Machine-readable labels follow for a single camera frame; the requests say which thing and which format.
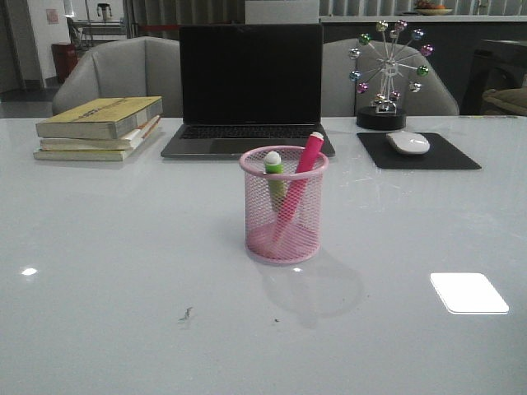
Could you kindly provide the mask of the green highlighter pen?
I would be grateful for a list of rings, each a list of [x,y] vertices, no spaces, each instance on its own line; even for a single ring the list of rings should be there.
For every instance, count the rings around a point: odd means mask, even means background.
[[[282,158],[277,151],[269,151],[263,158],[266,174],[281,174],[283,172]],[[281,179],[268,180],[269,196],[272,209],[280,212],[283,199],[286,196],[285,184]]]

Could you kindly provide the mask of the pink highlighter pen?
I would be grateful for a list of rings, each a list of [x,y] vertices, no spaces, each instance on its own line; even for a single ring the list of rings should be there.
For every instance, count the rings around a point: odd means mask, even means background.
[[[320,132],[312,132],[310,134],[296,167],[296,174],[309,172],[313,169],[323,143],[324,136]],[[281,210],[278,213],[277,224],[273,232],[272,241],[274,244],[280,242],[287,225],[293,219],[307,181],[308,178],[304,177],[302,179],[294,179],[290,183]]]

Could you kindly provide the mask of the pink mesh pen holder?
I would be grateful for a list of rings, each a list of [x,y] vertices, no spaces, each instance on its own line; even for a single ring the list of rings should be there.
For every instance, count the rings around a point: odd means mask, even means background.
[[[319,251],[329,160],[319,153],[310,171],[298,173],[303,151],[300,146],[263,146],[239,159],[245,174],[245,247],[260,262],[291,265]]]

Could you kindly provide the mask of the dark grey open laptop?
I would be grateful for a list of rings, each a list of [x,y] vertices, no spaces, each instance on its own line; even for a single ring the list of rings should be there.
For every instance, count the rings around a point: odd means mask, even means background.
[[[183,123],[161,156],[231,160],[304,146],[324,132],[322,54],[320,24],[183,26]]]

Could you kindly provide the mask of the middle cream book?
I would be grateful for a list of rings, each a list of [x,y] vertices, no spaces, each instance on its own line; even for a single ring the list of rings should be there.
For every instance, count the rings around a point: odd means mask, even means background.
[[[51,138],[40,140],[40,148],[44,151],[99,151],[116,150],[130,151],[137,148],[153,132],[160,115],[151,118],[146,123],[118,139],[80,139],[80,138]]]

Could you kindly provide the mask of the cream book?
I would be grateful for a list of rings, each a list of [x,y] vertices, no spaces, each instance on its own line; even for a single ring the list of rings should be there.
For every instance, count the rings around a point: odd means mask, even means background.
[[[141,145],[142,143],[137,148],[130,151],[44,151],[39,148],[38,150],[34,151],[33,156],[37,160],[123,161],[133,152],[135,152]]]
[[[44,151],[99,151],[116,150],[130,151],[137,148],[153,132],[160,115],[151,118],[146,123],[118,139],[80,139],[80,138],[51,138],[40,140],[40,148]]]

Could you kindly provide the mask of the ferris wheel desk ornament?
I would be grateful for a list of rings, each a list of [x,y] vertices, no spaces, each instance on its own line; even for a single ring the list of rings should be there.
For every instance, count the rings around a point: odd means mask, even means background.
[[[402,98],[401,90],[394,84],[396,77],[402,77],[403,67],[414,71],[417,77],[425,77],[429,74],[430,68],[424,64],[416,67],[407,64],[407,60],[412,56],[403,56],[402,52],[406,46],[399,47],[398,41],[401,33],[406,30],[408,23],[403,19],[398,19],[394,24],[386,20],[378,21],[375,30],[381,33],[384,51],[380,52],[372,44],[371,35],[362,33],[358,37],[357,48],[348,50],[348,57],[359,59],[362,50],[370,47],[376,54],[374,57],[375,66],[366,71],[353,70],[349,72],[348,78],[356,85],[356,93],[365,94],[369,91],[371,81],[375,77],[380,79],[380,87],[375,93],[370,104],[357,111],[357,125],[377,131],[393,131],[404,128],[406,125],[406,112],[399,106]]]

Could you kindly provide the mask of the white computer mouse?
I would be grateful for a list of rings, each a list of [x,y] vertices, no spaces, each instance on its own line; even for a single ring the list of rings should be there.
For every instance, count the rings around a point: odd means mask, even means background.
[[[398,153],[403,155],[423,155],[431,147],[429,141],[421,133],[390,132],[386,134],[386,139]]]

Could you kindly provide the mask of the top yellow book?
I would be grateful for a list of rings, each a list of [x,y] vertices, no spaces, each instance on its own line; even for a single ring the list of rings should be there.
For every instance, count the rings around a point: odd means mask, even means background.
[[[39,137],[117,139],[163,113],[160,96],[99,98],[35,125]]]

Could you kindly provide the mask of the white box behind laptop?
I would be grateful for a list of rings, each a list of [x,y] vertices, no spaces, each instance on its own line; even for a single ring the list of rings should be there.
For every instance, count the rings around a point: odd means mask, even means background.
[[[246,24],[316,24],[319,1],[246,1]]]

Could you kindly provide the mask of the bottom cream book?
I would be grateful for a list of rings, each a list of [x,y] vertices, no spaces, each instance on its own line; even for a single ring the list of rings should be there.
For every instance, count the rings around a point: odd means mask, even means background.
[[[137,148],[130,151],[44,151],[39,148],[38,150],[34,151],[33,156],[37,160],[123,161],[133,152],[135,152],[141,145],[142,143]]]

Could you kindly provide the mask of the red trash bin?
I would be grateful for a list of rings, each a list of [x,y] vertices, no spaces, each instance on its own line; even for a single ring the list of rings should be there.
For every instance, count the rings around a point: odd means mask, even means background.
[[[54,66],[59,82],[64,82],[78,62],[77,50],[74,44],[60,42],[51,44]]]

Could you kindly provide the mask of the fruit bowl on counter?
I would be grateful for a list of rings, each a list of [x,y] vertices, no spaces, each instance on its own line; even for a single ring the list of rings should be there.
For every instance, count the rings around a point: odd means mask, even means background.
[[[424,16],[444,16],[452,12],[443,4],[435,3],[428,0],[417,0],[414,2],[414,10]]]

